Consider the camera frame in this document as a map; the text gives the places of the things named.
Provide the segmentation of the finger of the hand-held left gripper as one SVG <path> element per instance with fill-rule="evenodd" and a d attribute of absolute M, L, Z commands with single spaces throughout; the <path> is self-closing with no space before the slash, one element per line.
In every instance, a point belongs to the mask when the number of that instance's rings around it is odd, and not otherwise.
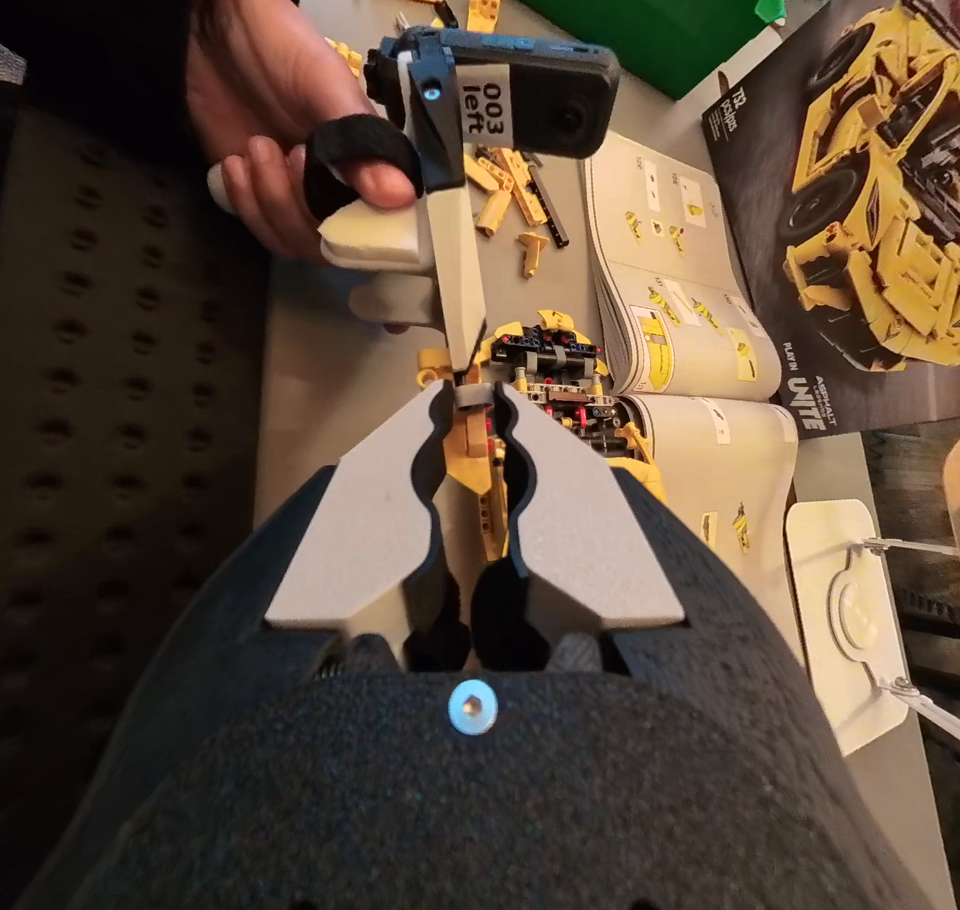
<path fill-rule="evenodd" d="M 453 381 L 462 386 L 487 327 L 469 188 L 427 194 L 426 215 Z"/>

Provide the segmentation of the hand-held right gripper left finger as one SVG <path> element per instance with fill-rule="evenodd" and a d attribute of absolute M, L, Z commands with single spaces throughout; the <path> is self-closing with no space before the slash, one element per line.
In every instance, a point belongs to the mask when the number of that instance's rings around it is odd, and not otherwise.
<path fill-rule="evenodd" d="M 335 465 L 265 613 L 272 628 L 381 636 L 400 663 L 458 671 L 471 649 L 434 496 L 453 386 L 433 383 Z"/>

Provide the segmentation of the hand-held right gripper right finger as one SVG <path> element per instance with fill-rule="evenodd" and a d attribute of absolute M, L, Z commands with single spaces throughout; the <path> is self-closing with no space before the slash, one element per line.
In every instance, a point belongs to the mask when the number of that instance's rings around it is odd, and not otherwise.
<path fill-rule="evenodd" d="M 505 448 L 507 553 L 471 601 L 485 669 L 543 669 L 571 634 L 681 626 L 685 608 L 633 512 L 646 488 L 506 384 L 494 392 Z"/>

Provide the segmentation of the yellow panel with red pins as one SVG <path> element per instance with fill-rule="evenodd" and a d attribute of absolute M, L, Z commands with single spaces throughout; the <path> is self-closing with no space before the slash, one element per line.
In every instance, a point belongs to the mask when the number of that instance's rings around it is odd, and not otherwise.
<path fill-rule="evenodd" d="M 495 431 L 492 414 L 454 412 L 443 447 L 447 473 L 477 497 L 486 560 L 494 563 L 507 552 L 509 508 L 506 445 Z"/>

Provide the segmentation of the grey desk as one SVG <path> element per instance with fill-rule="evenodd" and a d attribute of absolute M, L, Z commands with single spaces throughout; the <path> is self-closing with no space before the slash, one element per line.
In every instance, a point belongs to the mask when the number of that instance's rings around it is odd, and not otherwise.
<path fill-rule="evenodd" d="M 449 0 L 462 18 L 467 0 Z M 301 0 L 311 23 L 355 49 L 375 46 L 396 29 L 396 0 Z M 498 28 L 516 35 L 562 38 L 565 34 L 515 0 L 504 0 Z M 612 127 L 667 156 L 704 172 L 713 165 L 701 127 L 701 107 L 686 97 L 666 98 L 633 76 L 621 82 Z M 600 336 L 601 318 L 589 274 L 585 207 L 577 165 L 546 161 L 547 186 L 572 242 L 565 254 L 553 250 L 529 285 L 508 256 L 516 249 L 510 221 L 481 248 L 488 322 L 524 318 L 536 307 L 570 312 L 586 332 Z M 270 293 L 265 375 L 257 464 L 254 522 L 263 522 L 313 472 L 334 462 L 416 393 L 412 369 L 417 351 L 441 343 L 439 334 L 414 328 L 390 336 L 359 321 L 347 306 L 354 278 L 345 270 L 311 264 L 276 264 Z M 876 519 L 867 463 L 857 435 L 809 440 L 799 445 L 795 477 L 800 501 L 858 499 Z M 757 593 L 795 652 L 801 646 L 786 584 Z M 916 714 L 846 759 L 861 796 L 897 855 L 936 908 L 955 908 L 930 771 Z"/>

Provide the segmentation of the person's left hand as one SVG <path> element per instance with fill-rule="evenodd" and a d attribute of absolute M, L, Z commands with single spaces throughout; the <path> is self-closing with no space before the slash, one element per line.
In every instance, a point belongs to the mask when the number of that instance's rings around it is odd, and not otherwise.
<path fill-rule="evenodd" d="M 378 115 L 347 62 L 291 0 L 198 0 L 186 99 L 227 210 L 273 255 L 321 264 L 306 140 L 321 124 Z"/>

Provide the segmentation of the black long brick beam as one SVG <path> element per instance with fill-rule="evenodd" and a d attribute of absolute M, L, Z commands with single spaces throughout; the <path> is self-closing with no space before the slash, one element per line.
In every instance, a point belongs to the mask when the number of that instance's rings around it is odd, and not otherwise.
<path fill-rule="evenodd" d="M 556 205 L 549 196 L 546 184 L 544 183 L 543 175 L 541 173 L 543 163 L 533 154 L 524 154 L 523 159 L 527 170 L 530 173 L 528 187 L 543 210 L 543 213 L 546 217 L 545 225 L 550 238 L 558 250 L 563 250 L 570 245 L 570 236 L 560 219 Z"/>

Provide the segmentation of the yellow brick car model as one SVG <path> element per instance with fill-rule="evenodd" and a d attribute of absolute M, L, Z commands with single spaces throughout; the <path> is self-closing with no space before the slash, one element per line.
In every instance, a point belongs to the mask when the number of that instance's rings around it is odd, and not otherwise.
<path fill-rule="evenodd" d="M 632 405 L 606 393 L 609 370 L 602 348 L 574 327 L 570 316 L 538 311 L 539 323 L 505 324 L 484 340 L 466 376 L 505 379 L 558 426 L 579 438 L 614 468 L 625 469 L 663 504 L 663 474 L 653 443 Z"/>

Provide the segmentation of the instruction booklet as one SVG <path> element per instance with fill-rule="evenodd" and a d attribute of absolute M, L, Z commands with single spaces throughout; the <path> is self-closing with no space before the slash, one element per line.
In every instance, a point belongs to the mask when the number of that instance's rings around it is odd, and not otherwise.
<path fill-rule="evenodd" d="M 799 447 L 774 342 L 738 287 L 705 172 L 609 131 L 582 163 L 614 397 L 667 506 L 796 635 L 784 522 Z"/>

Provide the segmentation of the black toy set box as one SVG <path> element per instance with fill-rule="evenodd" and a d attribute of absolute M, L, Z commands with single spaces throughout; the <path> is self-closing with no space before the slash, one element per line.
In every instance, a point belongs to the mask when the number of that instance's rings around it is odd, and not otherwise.
<path fill-rule="evenodd" d="M 957 418 L 958 0 L 832 0 L 702 131 L 800 435 Z"/>

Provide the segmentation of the dark perforated panel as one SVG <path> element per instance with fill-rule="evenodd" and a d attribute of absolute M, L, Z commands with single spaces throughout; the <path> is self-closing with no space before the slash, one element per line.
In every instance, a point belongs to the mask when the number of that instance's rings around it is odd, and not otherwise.
<path fill-rule="evenodd" d="M 2 112 L 2 908 L 251 529 L 268 275 L 205 187 Z"/>

